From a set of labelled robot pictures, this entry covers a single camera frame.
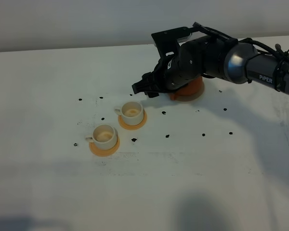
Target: white table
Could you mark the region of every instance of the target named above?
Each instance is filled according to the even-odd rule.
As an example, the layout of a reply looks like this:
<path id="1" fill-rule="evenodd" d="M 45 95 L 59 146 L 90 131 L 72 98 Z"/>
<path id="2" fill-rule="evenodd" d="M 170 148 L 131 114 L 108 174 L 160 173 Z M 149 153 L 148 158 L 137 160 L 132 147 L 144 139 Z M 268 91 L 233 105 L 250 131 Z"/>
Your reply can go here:
<path id="1" fill-rule="evenodd" d="M 0 53 L 0 227 L 289 231 L 289 96 L 219 79 L 193 103 L 130 96 L 158 58 L 153 45 Z M 148 114 L 136 131 L 113 112 L 128 100 Z M 84 139 L 99 123 L 121 139 L 110 157 Z"/>

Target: black cable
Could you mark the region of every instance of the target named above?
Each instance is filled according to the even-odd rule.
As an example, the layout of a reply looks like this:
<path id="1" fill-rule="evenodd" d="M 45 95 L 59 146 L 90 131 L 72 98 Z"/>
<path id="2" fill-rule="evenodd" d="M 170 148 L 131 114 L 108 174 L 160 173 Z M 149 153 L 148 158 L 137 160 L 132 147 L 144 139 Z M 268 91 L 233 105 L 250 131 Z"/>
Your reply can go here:
<path id="1" fill-rule="evenodd" d="M 284 52 L 281 50 L 280 46 L 277 46 L 277 48 L 280 49 L 280 50 L 279 51 L 275 51 L 272 48 L 270 48 L 269 46 L 267 46 L 267 45 L 265 45 L 265 44 L 263 44 L 261 42 L 258 42 L 258 41 L 248 40 L 248 41 L 245 41 L 245 42 L 249 43 L 249 44 L 252 44 L 252 45 L 256 45 L 258 47 L 261 47 L 262 49 L 264 49 L 264 50 L 268 51 L 269 53 L 271 53 L 279 61 L 284 59 L 287 63 L 289 63 L 289 57 L 284 54 Z"/>
<path id="2" fill-rule="evenodd" d="M 220 32 L 220 31 L 218 31 L 218 30 L 215 30 L 215 29 L 212 29 L 212 28 L 210 28 L 210 27 L 205 27 L 207 30 L 210 30 L 210 31 L 213 31 L 213 32 L 215 32 L 215 33 L 217 33 L 217 34 L 220 34 L 220 35 L 223 35 L 224 37 L 226 37 L 226 38 L 232 38 L 231 36 L 229 36 L 229 35 L 227 35 L 227 34 L 225 34 L 225 33 L 223 33 L 223 32 Z"/>

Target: white cup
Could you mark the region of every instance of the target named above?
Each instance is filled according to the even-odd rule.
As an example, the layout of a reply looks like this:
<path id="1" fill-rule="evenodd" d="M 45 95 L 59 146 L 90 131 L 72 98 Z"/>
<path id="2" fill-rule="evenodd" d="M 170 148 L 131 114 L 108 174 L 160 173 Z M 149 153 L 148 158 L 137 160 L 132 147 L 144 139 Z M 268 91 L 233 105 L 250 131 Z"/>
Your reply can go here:
<path id="1" fill-rule="evenodd" d="M 144 119 L 144 107 L 139 102 L 130 101 L 122 107 L 115 107 L 115 113 L 122 117 L 124 123 L 130 126 L 138 125 Z"/>
<path id="2" fill-rule="evenodd" d="M 86 141 L 94 143 L 101 150 L 108 150 L 116 145 L 118 136 L 113 126 L 101 124 L 94 129 L 92 135 L 86 136 Z"/>

